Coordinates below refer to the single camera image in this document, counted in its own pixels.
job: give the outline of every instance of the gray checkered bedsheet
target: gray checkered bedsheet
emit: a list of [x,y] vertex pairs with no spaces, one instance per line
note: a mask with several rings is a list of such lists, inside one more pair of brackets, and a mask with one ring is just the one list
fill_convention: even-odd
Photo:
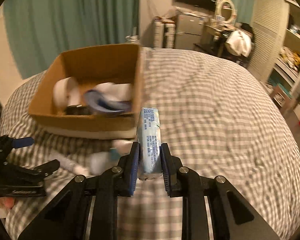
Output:
[[[144,106],[159,109],[162,142],[200,175],[225,176],[281,239],[300,225],[300,154],[278,109],[244,68],[203,53],[146,49]],[[41,73],[19,87],[2,115],[1,134],[32,136],[9,161],[34,167],[56,149],[82,165],[109,141],[45,132],[27,113]],[[59,169],[46,180],[48,196],[18,199],[6,219],[12,239],[73,178]],[[163,179],[137,182],[132,198],[119,198],[120,239],[180,239],[182,201],[170,199]]]

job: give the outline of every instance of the metal screw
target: metal screw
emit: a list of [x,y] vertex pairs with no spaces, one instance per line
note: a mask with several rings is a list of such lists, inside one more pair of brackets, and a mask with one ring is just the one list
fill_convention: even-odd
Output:
[[83,182],[84,181],[84,176],[83,175],[77,175],[74,178],[75,182]]
[[181,173],[188,173],[188,172],[189,172],[189,169],[188,169],[187,167],[181,167],[181,168],[179,169],[179,171],[180,171]]
[[218,176],[216,180],[217,180],[217,182],[219,182],[219,183],[225,183],[225,182],[226,182],[226,178],[223,177],[223,176]]
[[120,171],[122,171],[122,168],[120,166],[114,166],[114,167],[112,167],[112,172],[119,173]]

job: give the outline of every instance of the blue package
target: blue package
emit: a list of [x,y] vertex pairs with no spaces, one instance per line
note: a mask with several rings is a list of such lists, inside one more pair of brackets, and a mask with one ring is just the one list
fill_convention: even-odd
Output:
[[162,175],[160,160],[160,121],[156,108],[142,108],[137,128],[140,143],[140,162],[138,178],[156,179]]

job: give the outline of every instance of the human hand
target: human hand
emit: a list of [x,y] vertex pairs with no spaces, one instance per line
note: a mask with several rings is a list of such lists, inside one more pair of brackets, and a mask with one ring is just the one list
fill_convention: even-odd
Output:
[[13,208],[15,199],[12,197],[0,197],[0,208]]

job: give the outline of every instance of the white cloth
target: white cloth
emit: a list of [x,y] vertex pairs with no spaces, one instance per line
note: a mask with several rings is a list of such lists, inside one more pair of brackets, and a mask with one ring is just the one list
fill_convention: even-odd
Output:
[[103,96],[110,101],[130,101],[131,84],[114,84],[112,82],[98,84],[95,90],[103,93]]
[[240,30],[232,32],[225,45],[227,50],[235,56],[248,57],[251,52],[251,39]]

